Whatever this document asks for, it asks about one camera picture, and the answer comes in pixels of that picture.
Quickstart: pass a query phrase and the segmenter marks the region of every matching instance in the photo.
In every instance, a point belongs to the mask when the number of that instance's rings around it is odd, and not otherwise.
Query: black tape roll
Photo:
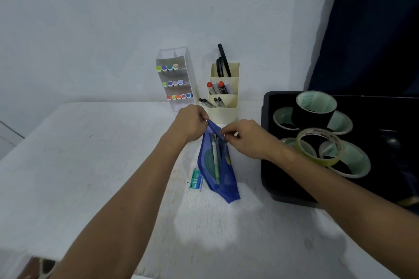
[[[292,123],[301,128],[326,129],[338,103],[329,94],[319,91],[299,93],[292,110]]]

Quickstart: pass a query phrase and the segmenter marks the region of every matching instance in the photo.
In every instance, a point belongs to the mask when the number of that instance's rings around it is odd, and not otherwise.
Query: hand
[[[189,105],[181,108],[168,132],[187,144],[201,137],[208,126],[207,112],[201,106]]]
[[[281,142],[258,125],[254,120],[242,119],[220,130],[225,139],[239,152],[253,159],[268,160]]]

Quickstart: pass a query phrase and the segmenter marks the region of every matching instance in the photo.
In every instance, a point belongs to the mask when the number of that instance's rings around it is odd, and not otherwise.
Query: right hand
[[[220,130],[225,139],[239,152],[253,159],[268,160],[281,142],[258,125],[254,120],[242,119]]]

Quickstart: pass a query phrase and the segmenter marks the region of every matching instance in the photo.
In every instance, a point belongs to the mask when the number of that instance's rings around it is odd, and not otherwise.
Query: dark blue curtain
[[[335,0],[309,89],[419,94],[419,0]]]

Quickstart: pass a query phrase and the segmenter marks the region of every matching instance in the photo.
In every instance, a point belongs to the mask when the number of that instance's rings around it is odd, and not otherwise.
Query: black tray
[[[280,128],[274,123],[272,115],[281,107],[294,107],[299,93],[266,93],[262,107],[262,127],[279,139],[295,138],[299,131]],[[351,118],[354,124],[350,133],[339,137],[360,147],[371,161],[371,171],[367,176],[349,180],[393,203],[404,203],[405,206],[414,203],[411,200],[417,196],[417,192],[412,180],[416,179],[419,172],[419,96],[333,97],[338,102],[337,110]],[[390,133],[400,141],[401,152],[386,143],[383,133]],[[269,161],[263,160],[261,163],[261,179],[264,188],[277,201],[318,207],[309,193]]]

